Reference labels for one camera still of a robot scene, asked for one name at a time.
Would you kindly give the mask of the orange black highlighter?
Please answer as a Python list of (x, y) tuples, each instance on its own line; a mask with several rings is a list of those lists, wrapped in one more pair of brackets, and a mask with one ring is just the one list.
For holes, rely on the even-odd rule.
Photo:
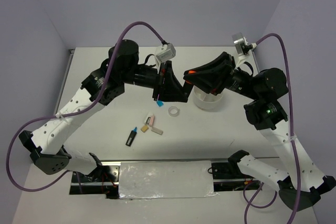
[(189, 97), (190, 96), (190, 93), (192, 91), (192, 88), (193, 88), (193, 84), (188, 80), (187, 76), (189, 76), (190, 74), (188, 74), (188, 71), (185, 71), (184, 72), (184, 85), (183, 85), (183, 90), (184, 90), (184, 94)]

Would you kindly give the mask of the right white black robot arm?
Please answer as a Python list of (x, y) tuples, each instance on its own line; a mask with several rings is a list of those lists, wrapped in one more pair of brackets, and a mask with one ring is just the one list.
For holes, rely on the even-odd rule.
[(251, 76), (223, 52), (208, 64), (186, 70), (183, 78), (208, 94), (228, 89), (252, 99), (244, 105), (247, 121), (269, 141), (285, 167), (269, 166), (241, 150), (228, 159), (233, 177), (244, 174), (256, 178), (277, 191), (287, 207), (298, 211), (312, 207), (335, 187), (335, 178), (318, 169), (297, 137), (290, 135), (288, 116), (278, 102), (288, 93), (282, 70), (271, 68)]

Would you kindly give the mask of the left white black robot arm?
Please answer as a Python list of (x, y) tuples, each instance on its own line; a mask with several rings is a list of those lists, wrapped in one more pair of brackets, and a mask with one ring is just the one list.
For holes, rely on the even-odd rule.
[(87, 119), (122, 95), (126, 84), (152, 89), (154, 101), (187, 102), (188, 92), (173, 73), (171, 60), (175, 55), (171, 43), (158, 46), (153, 67), (139, 63), (139, 45), (133, 40), (123, 40), (119, 47), (110, 48), (108, 58), (84, 79), (54, 118), (34, 131), (19, 134), (34, 165), (47, 175), (68, 169), (84, 174), (92, 182), (98, 181), (103, 168), (97, 156), (67, 150), (65, 142)]

